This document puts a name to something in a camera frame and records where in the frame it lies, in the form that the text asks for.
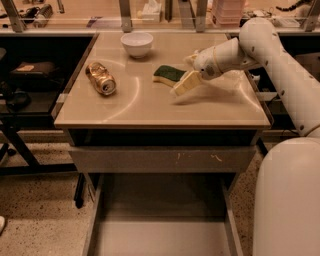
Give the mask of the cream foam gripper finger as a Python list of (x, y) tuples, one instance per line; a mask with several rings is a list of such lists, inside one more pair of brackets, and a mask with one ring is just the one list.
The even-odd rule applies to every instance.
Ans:
[(196, 50), (191, 55), (186, 56), (184, 58), (184, 62), (186, 64), (188, 64), (189, 66), (193, 66), (196, 58), (198, 57), (198, 55), (199, 55), (199, 51)]
[(173, 86), (171, 93), (175, 96), (181, 96), (199, 86), (201, 83), (201, 73), (198, 71), (190, 71), (183, 75), (180, 81)]

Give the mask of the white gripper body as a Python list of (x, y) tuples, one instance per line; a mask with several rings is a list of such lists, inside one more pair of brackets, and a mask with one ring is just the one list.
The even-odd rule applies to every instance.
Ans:
[(193, 68), (200, 72), (204, 80), (212, 80), (222, 75), (214, 60), (214, 47), (196, 51)]

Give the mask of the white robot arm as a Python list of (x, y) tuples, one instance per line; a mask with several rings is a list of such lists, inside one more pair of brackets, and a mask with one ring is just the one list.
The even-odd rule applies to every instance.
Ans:
[(263, 67), (299, 136), (264, 157), (255, 191), (253, 256), (320, 256), (320, 83), (283, 47), (273, 24), (247, 21), (239, 36), (195, 52), (193, 71), (172, 89)]

